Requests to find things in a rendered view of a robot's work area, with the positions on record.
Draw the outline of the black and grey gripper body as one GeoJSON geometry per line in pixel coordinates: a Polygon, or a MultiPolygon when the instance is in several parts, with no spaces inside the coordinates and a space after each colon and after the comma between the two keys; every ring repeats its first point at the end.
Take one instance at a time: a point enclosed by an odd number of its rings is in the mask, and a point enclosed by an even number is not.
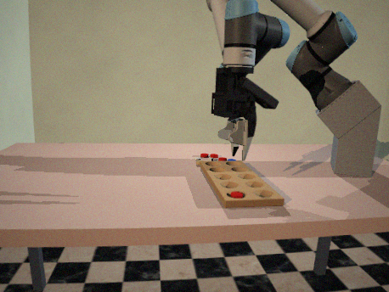
{"type": "Polygon", "coordinates": [[[251,105],[256,106],[255,99],[253,97],[254,94],[246,91],[246,89],[242,87],[246,79],[246,74],[254,74],[254,68],[233,66],[229,66],[228,68],[217,68],[216,90],[214,93],[212,93],[211,97],[212,114],[231,119],[239,117],[245,118],[248,111],[250,111],[251,109],[251,105]],[[224,93],[226,93],[227,95],[224,95],[224,93]],[[222,97],[219,95],[222,95],[222,97]]]}

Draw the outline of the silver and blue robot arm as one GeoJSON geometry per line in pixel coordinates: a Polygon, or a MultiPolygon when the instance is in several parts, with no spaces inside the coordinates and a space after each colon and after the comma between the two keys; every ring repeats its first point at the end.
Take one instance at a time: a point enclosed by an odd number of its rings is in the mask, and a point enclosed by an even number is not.
{"type": "MultiPolygon", "coordinates": [[[[321,110],[352,85],[330,64],[357,41],[358,34],[341,11],[334,14],[322,10],[313,0],[270,1],[306,30],[309,41],[300,42],[285,64],[321,110]]],[[[288,24],[258,13],[256,0],[206,0],[206,3],[212,11],[223,56],[219,68],[254,68],[272,48],[282,48],[290,38],[288,24]]],[[[246,78],[242,87],[254,94],[255,102],[264,109],[277,108],[279,101],[253,81],[246,78]]]]}

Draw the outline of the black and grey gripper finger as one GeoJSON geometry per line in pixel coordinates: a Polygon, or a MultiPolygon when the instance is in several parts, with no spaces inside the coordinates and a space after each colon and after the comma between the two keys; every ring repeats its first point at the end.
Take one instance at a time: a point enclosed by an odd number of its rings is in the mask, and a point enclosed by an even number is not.
{"type": "Polygon", "coordinates": [[[257,124],[256,106],[251,105],[250,111],[248,111],[245,119],[238,119],[236,122],[235,131],[228,135],[230,143],[236,143],[243,146],[242,149],[242,161],[245,160],[249,148],[251,146],[251,140],[254,137],[257,124]]]}
{"type": "MultiPolygon", "coordinates": [[[[218,137],[221,139],[228,140],[228,135],[236,129],[236,122],[238,119],[240,119],[240,117],[235,119],[228,118],[227,125],[223,129],[219,130],[218,137]]],[[[238,148],[238,144],[231,143],[232,156],[235,156],[238,148]]]]}

